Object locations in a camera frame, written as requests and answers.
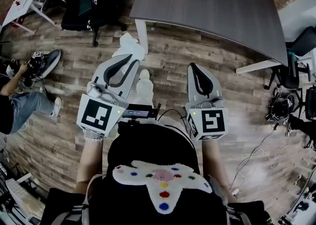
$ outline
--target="red object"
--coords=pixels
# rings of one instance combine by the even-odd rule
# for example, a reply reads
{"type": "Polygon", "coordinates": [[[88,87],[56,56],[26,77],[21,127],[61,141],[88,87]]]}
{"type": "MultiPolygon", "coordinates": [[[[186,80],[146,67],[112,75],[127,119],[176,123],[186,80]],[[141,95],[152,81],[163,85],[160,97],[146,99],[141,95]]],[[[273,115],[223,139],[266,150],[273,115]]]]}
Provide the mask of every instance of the red object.
{"type": "Polygon", "coordinates": [[[162,198],[168,198],[170,196],[170,193],[168,193],[167,191],[163,191],[159,194],[162,198]]]}

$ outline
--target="black shirt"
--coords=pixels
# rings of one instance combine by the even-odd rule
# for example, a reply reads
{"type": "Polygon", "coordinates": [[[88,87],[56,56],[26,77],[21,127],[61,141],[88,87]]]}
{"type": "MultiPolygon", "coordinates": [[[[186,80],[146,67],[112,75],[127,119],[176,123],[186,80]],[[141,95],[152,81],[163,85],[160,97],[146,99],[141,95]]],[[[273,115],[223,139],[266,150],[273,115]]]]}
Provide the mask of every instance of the black shirt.
{"type": "MultiPolygon", "coordinates": [[[[112,220],[165,223],[197,219],[210,220],[213,221],[211,224],[216,225],[227,224],[226,207],[220,197],[198,189],[183,189],[172,213],[158,213],[146,186],[122,185],[113,178],[112,171],[115,167],[131,166],[134,160],[158,165],[181,163],[199,173],[197,154],[192,143],[177,132],[154,124],[140,124],[125,129],[113,141],[108,153],[107,175],[94,189],[89,201],[91,225],[105,224],[112,220]]],[[[73,205],[80,205],[83,200],[84,195],[51,189],[42,223],[51,224],[59,214],[71,210],[73,205]]],[[[261,208],[258,208],[258,212],[253,212],[254,214],[264,212],[263,204],[259,204],[261,208]]]]}
{"type": "Polygon", "coordinates": [[[0,95],[0,108],[1,108],[1,124],[0,132],[8,135],[11,132],[13,125],[13,107],[9,96],[0,95]]]}

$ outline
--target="desk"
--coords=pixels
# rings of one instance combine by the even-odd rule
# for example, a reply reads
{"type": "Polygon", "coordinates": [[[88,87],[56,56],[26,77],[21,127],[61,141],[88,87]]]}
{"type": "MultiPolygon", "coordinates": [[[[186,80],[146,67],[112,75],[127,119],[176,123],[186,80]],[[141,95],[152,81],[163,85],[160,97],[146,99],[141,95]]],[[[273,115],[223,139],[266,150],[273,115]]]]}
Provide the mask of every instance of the desk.
{"type": "Polygon", "coordinates": [[[41,11],[41,6],[43,3],[39,2],[39,1],[34,1],[34,0],[15,0],[9,10],[9,12],[7,13],[5,20],[3,22],[2,27],[4,27],[5,25],[9,24],[10,22],[12,22],[13,24],[15,24],[16,26],[32,33],[35,34],[34,31],[29,30],[28,28],[24,27],[23,25],[17,23],[15,20],[18,19],[19,17],[25,15],[28,13],[29,9],[32,9],[33,11],[35,11],[36,13],[38,13],[40,16],[44,17],[47,21],[49,21],[51,24],[53,24],[54,26],[56,26],[57,28],[61,29],[60,26],[57,25],[57,23],[55,23],[54,21],[52,21],[48,16],[46,16],[42,11],[41,11]]]}
{"type": "Polygon", "coordinates": [[[225,38],[287,66],[283,30],[273,0],[135,0],[130,17],[135,19],[146,54],[146,21],[151,21],[225,38]]]}

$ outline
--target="pink patch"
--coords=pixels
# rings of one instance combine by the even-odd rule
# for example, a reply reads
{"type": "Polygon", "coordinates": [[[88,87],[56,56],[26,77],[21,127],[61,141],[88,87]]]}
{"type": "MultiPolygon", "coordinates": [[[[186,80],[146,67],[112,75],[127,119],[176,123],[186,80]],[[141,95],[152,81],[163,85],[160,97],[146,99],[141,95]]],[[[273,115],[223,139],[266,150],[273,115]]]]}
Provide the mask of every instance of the pink patch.
{"type": "Polygon", "coordinates": [[[173,180],[173,174],[164,169],[157,169],[153,171],[155,173],[154,179],[159,181],[171,181],[173,180]]]}

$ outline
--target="black pants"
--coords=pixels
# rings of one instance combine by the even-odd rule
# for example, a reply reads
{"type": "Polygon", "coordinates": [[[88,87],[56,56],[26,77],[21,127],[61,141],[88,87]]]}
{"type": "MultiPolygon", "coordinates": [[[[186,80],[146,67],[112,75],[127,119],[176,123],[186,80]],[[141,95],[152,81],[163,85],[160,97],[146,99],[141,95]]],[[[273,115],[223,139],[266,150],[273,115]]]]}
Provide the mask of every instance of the black pants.
{"type": "Polygon", "coordinates": [[[316,141],[316,120],[303,121],[293,115],[288,120],[291,129],[298,129],[307,134],[313,141],[316,141]]]}

